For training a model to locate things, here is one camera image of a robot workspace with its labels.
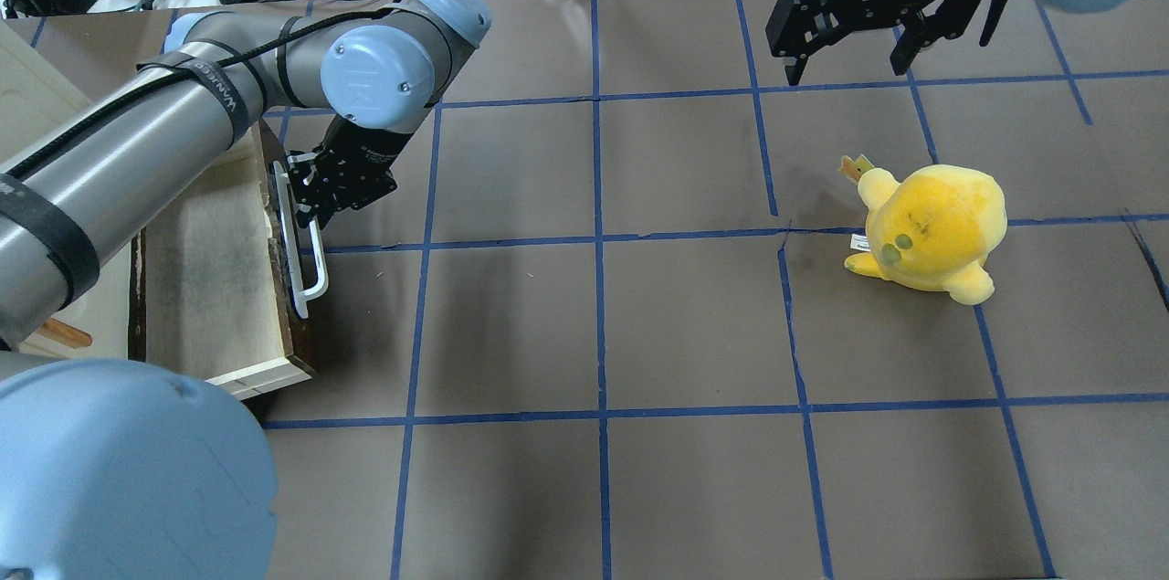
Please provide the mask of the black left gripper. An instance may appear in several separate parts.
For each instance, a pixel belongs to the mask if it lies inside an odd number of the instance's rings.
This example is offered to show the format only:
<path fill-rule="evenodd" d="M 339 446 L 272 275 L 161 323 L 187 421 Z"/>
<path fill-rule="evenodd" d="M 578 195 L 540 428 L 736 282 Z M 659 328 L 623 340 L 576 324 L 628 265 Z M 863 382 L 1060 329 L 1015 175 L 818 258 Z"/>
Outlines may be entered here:
<path fill-rule="evenodd" d="M 312 151 L 288 156 L 298 227 L 326 227 L 339 210 L 364 209 L 397 189 L 392 165 L 410 139 L 336 115 Z"/>

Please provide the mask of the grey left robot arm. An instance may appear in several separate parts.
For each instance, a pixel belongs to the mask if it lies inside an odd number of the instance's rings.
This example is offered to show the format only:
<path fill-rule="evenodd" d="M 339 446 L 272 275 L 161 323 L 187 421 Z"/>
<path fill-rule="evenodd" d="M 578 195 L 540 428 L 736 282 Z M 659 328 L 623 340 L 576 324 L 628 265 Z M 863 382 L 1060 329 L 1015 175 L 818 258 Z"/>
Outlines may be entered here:
<path fill-rule="evenodd" d="M 4 351 L 90 291 L 271 108 L 334 113 L 324 140 L 291 158 L 297 227 L 390 194 L 397 156 L 492 23 L 485 0 L 177 19 L 133 80 L 4 163 Z"/>

